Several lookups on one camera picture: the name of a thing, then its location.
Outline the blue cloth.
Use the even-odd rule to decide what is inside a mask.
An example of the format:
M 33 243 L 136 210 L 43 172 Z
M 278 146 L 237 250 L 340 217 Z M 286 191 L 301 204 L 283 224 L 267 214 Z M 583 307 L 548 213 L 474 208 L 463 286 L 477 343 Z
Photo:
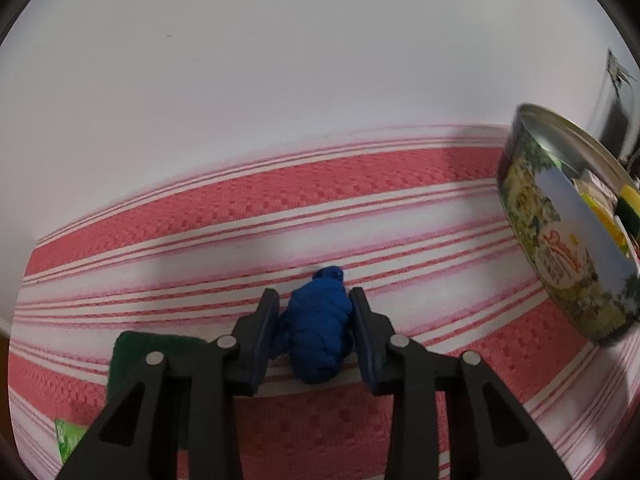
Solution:
M 293 375 L 307 385 L 328 382 L 352 352 L 351 317 L 344 272 L 326 266 L 292 291 L 278 318 L 270 356 L 285 354 Z

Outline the dark green scouring pad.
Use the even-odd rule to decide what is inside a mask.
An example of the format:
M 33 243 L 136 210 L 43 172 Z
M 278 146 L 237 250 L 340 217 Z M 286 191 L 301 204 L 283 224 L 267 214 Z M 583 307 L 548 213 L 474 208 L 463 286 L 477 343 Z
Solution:
M 160 352 L 171 358 L 190 353 L 206 344 L 206 340 L 195 337 L 134 332 L 133 330 L 122 332 L 115 340 L 108 368 L 106 403 L 112 400 L 129 374 L 149 353 Z

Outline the green leaf tissue pack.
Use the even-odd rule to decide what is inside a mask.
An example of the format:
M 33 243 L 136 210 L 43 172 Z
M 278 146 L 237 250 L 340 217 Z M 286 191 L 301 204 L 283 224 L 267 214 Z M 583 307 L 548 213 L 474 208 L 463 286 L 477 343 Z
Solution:
M 78 426 L 57 418 L 54 421 L 54 430 L 58 454 L 60 454 L 62 464 L 65 464 L 70 458 L 70 454 L 74 452 L 74 449 L 86 434 L 87 427 Z

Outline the round metal tin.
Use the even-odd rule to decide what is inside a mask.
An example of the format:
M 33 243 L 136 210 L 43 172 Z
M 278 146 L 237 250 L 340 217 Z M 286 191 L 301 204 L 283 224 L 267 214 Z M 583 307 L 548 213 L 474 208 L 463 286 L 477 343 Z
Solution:
M 628 259 L 579 195 L 613 209 L 631 178 L 590 134 L 530 103 L 515 112 L 497 170 L 500 202 L 552 301 L 582 336 L 610 346 L 639 322 L 639 254 Z

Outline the red striped bed sheet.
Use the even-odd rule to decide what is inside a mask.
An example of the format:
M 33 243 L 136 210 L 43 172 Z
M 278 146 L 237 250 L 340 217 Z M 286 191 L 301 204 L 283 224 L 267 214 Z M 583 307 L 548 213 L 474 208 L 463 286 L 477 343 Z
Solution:
M 498 200 L 506 128 L 391 128 L 265 153 L 145 191 L 43 237 L 12 322 L 9 406 L 32 473 L 54 424 L 92 423 L 125 330 L 213 340 L 322 266 L 398 332 L 478 352 L 578 479 L 639 405 L 639 338 L 593 347 L 544 293 Z

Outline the yellow sponge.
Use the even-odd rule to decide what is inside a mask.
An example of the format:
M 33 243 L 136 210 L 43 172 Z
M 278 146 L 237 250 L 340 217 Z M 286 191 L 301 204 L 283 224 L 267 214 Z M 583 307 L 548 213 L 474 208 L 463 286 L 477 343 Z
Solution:
M 597 216 L 598 220 L 604 226 L 605 231 L 612 237 L 615 245 L 630 259 L 631 251 L 639 253 L 637 242 L 633 242 L 623 232 L 623 229 L 616 223 L 614 219 L 613 209 L 604 200 L 597 198 L 596 193 L 592 191 L 579 191 L 579 195 L 589 206 L 591 211 Z

